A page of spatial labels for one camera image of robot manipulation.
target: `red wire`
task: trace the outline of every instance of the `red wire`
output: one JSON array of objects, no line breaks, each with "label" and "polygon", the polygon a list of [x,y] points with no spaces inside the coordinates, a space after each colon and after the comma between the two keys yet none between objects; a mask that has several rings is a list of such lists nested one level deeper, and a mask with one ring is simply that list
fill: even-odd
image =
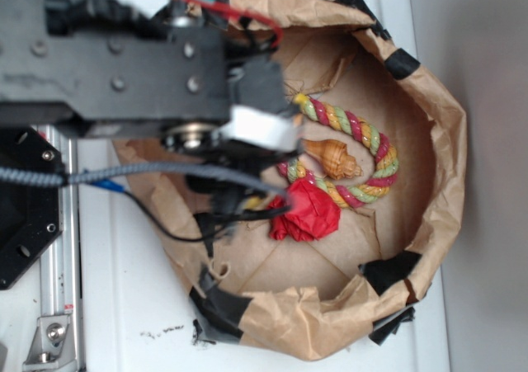
[{"label": "red wire", "polygon": [[249,10],[240,11],[228,5],[227,3],[223,3],[223,2],[209,3],[209,2],[204,2],[201,0],[182,0],[182,1],[186,3],[195,3],[197,5],[200,5],[202,8],[210,9],[211,11],[215,11],[215,12],[219,12],[223,14],[224,17],[227,18],[228,20],[236,19],[237,21],[239,21],[241,17],[249,17],[253,20],[256,20],[259,23],[262,23],[263,25],[270,27],[275,33],[276,39],[271,45],[272,48],[276,48],[281,44],[282,38],[284,36],[284,31],[270,17],[264,16],[258,12],[249,11]]}]

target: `black tape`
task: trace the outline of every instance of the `black tape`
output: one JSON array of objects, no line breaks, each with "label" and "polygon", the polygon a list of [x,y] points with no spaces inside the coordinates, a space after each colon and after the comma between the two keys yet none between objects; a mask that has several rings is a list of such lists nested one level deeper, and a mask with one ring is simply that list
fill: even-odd
[{"label": "black tape", "polygon": [[252,299],[221,290],[206,267],[200,274],[200,287],[205,292],[205,299],[194,288],[190,294],[196,318],[203,330],[199,339],[239,343],[243,332],[238,325]]},{"label": "black tape", "polygon": [[382,295],[391,285],[406,279],[420,261],[422,255],[403,251],[386,261],[372,261],[360,265],[360,272],[369,281],[378,295]]},{"label": "black tape", "polygon": [[[216,2],[221,3],[227,3],[229,4],[229,0],[215,0]],[[229,20],[225,17],[219,16],[214,12],[211,12],[207,9],[202,9],[202,16],[204,17],[205,22],[211,24],[212,26],[217,26],[218,28],[221,28],[222,30],[227,30],[229,26]]]},{"label": "black tape", "polygon": [[385,28],[382,26],[382,24],[380,23],[378,18],[375,16],[375,14],[366,5],[364,0],[335,0],[334,2],[340,3],[347,7],[353,7],[355,9],[362,11],[363,13],[366,13],[367,15],[369,15],[369,17],[372,20],[375,21],[375,24],[371,26],[370,28],[377,36],[380,36],[384,40],[390,40],[392,38],[390,36],[390,33],[387,30],[385,30]]},{"label": "black tape", "polygon": [[414,307],[409,305],[403,310],[383,318],[374,323],[374,331],[369,335],[375,344],[381,346],[391,333],[398,332],[401,323],[407,323],[414,320]]},{"label": "black tape", "polygon": [[385,68],[394,79],[401,81],[420,67],[420,62],[403,49],[398,49],[385,60]]}]

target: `braided cable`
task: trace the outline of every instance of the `braided cable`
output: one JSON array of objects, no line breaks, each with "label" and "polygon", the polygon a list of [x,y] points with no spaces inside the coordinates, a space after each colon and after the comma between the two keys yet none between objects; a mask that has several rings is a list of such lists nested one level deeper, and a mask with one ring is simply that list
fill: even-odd
[{"label": "braided cable", "polygon": [[298,158],[295,158],[288,163],[279,164],[279,173],[283,177],[287,177],[290,183],[297,178],[306,178],[327,192],[334,203],[343,209],[349,207],[357,209],[365,204],[374,203],[389,193],[390,187],[398,178],[396,172],[399,168],[399,160],[396,148],[385,134],[350,111],[344,111],[338,106],[332,106],[304,94],[295,96],[294,102],[299,104],[301,112],[312,121],[342,131],[368,148],[375,158],[375,172],[367,182],[359,186],[335,186],[325,178],[316,177]]},{"label": "braided cable", "polygon": [[216,181],[232,182],[258,191],[285,195],[283,189],[266,184],[259,178],[252,177],[243,172],[210,164],[181,162],[135,163],[76,174],[30,172],[16,168],[0,167],[0,181],[23,186],[60,188],[68,185],[91,184],[93,182],[103,181],[107,178],[141,174],[145,172],[178,172],[201,178],[209,178]]}]

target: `braided rope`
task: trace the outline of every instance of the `braided rope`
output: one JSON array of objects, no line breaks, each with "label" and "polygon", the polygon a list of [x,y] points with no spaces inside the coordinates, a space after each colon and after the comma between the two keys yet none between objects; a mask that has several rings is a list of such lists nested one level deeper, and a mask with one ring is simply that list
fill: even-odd
[{"label": "braided rope", "polygon": [[342,131],[355,141],[362,143],[375,158],[376,166],[372,177],[359,186],[335,186],[324,178],[316,177],[313,172],[304,167],[298,158],[279,164],[279,173],[283,177],[287,177],[290,183],[297,178],[306,178],[310,183],[327,192],[342,209],[348,207],[357,209],[389,193],[390,187],[398,177],[396,171],[399,161],[396,148],[385,134],[380,133],[372,124],[349,111],[304,94],[295,96],[294,102],[300,105],[301,112],[312,121]]}]

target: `crumpled paper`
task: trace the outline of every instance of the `crumpled paper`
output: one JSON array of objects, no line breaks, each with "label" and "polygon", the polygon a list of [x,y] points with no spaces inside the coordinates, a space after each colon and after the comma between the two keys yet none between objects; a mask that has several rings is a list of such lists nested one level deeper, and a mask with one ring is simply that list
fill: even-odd
[{"label": "crumpled paper", "polygon": [[[270,236],[275,240],[284,240],[290,235],[296,242],[311,242],[325,238],[339,228],[341,209],[325,191],[300,178],[288,188],[288,195],[292,210],[271,221]],[[277,196],[269,208],[284,205],[284,199]]]}]

